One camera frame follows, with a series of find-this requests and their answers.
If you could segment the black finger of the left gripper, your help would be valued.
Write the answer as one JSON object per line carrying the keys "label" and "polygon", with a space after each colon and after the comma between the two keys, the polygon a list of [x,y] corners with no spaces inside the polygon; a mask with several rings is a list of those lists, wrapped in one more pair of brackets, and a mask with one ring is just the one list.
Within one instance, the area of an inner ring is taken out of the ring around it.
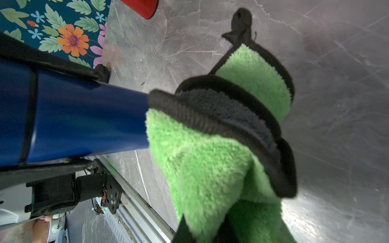
{"label": "black finger of the left gripper", "polygon": [[79,79],[108,83],[109,70],[102,64],[95,69],[39,51],[1,33],[1,58],[42,68]]}

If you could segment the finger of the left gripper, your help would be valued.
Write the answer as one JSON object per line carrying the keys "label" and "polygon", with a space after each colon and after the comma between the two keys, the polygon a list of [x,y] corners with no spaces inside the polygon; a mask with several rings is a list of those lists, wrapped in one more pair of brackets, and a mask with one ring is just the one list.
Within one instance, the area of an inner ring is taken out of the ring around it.
{"label": "finger of the left gripper", "polygon": [[84,170],[93,164],[83,158],[64,158],[1,167],[1,190]]}

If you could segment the dark blue thermos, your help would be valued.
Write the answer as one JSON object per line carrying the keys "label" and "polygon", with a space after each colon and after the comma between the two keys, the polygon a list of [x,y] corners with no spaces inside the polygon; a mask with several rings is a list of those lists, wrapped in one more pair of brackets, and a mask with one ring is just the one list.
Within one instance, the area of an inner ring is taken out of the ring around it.
{"label": "dark blue thermos", "polygon": [[1,165],[148,148],[145,93],[1,60]]}

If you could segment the red thermos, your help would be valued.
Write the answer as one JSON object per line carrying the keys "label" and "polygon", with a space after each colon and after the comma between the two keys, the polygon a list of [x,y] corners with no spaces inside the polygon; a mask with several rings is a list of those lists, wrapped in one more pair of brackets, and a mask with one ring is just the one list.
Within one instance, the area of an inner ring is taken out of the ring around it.
{"label": "red thermos", "polygon": [[153,17],[159,4],[158,0],[121,0],[121,2],[146,20]]}

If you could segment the green microfiber cloth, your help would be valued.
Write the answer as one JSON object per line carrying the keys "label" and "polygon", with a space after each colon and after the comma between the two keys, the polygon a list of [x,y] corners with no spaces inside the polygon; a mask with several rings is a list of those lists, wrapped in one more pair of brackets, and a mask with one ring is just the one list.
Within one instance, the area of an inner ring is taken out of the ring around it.
{"label": "green microfiber cloth", "polygon": [[238,9],[223,35],[232,47],[209,74],[149,93],[146,133],[178,217],[175,243],[294,242],[281,201],[297,194],[296,168],[280,123],[295,88],[251,27]]}

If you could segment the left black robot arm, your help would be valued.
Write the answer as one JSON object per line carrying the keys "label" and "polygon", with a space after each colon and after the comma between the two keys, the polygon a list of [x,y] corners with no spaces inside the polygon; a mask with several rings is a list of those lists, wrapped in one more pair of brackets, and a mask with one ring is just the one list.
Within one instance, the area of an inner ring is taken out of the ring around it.
{"label": "left black robot arm", "polygon": [[98,85],[107,70],[45,54],[1,34],[1,229],[70,211],[107,192],[108,176],[97,161],[59,156],[33,162],[44,73],[51,84],[69,78]]}

